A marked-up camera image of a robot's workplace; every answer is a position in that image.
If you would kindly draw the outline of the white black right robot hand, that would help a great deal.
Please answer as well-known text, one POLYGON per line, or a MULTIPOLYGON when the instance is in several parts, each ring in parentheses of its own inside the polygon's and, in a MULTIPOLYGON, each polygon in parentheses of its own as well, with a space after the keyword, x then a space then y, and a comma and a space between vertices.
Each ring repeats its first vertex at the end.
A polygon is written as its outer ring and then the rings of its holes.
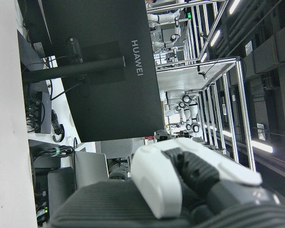
POLYGON ((262 177, 196 141, 140 147, 129 180, 77 190, 49 228, 285 228, 285 206, 262 177))

